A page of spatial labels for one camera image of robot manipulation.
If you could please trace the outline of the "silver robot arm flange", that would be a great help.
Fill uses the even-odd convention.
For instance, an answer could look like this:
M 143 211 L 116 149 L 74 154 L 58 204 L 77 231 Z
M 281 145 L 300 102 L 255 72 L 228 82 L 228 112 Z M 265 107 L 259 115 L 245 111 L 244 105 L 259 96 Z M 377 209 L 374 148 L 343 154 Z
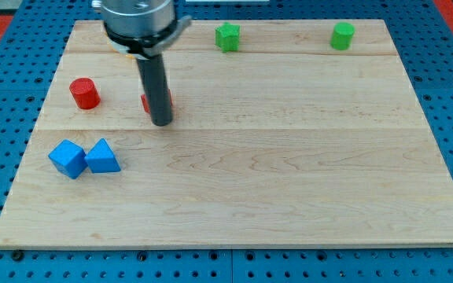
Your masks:
M 139 60 L 161 55 L 192 24 L 178 18 L 172 0 L 92 0 L 112 47 Z

